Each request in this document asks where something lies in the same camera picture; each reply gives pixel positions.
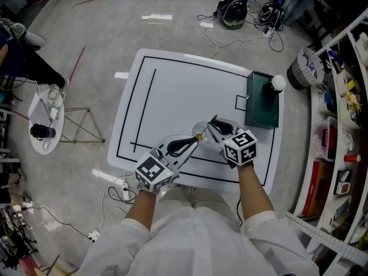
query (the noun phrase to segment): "white board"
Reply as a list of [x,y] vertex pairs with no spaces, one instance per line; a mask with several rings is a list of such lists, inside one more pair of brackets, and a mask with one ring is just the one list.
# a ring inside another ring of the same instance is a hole
[[[113,128],[108,162],[133,170],[142,154],[169,135],[191,135],[193,126],[214,115],[250,129],[258,139],[254,160],[257,176],[270,192],[278,160],[283,93],[279,102],[279,128],[245,126],[247,76],[242,67],[203,57],[140,50],[133,62]],[[180,168],[175,182],[208,189],[239,192],[237,169],[231,170],[216,146],[200,144]]]

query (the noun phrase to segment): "white sleeve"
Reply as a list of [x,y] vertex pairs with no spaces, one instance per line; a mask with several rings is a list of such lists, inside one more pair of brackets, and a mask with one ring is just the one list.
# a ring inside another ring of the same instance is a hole
[[118,275],[125,275],[143,245],[150,239],[148,229],[136,220],[123,219],[119,225],[102,229],[101,235],[88,250],[78,276],[101,276],[117,266]]
[[287,221],[277,220],[274,212],[256,214],[244,226],[247,237],[278,275],[319,275],[317,265],[309,259],[294,229]]

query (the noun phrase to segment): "white tape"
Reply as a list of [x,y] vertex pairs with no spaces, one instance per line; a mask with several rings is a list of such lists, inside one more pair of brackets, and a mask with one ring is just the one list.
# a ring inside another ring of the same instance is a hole
[[204,26],[205,28],[213,28],[213,24],[209,24],[207,22],[201,21],[201,26]]
[[142,20],[149,20],[150,18],[154,18],[156,20],[172,20],[173,16],[170,14],[154,14],[152,13],[150,16],[142,16]]
[[129,76],[128,72],[116,72],[115,73],[115,78],[128,79],[128,76]]

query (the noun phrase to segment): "cardboard box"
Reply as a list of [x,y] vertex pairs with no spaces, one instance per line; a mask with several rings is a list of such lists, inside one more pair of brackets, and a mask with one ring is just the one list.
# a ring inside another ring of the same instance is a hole
[[303,216],[313,216],[323,211],[327,199],[328,190],[331,185],[334,164],[328,162],[314,162],[312,178],[308,195],[306,197]]

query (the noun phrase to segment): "white shirt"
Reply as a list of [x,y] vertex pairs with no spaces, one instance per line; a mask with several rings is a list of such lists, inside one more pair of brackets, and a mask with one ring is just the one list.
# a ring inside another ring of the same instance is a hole
[[155,223],[151,233],[126,218],[102,230],[78,275],[319,275],[293,229],[274,212],[249,218],[244,229],[246,236],[208,208],[183,207]]

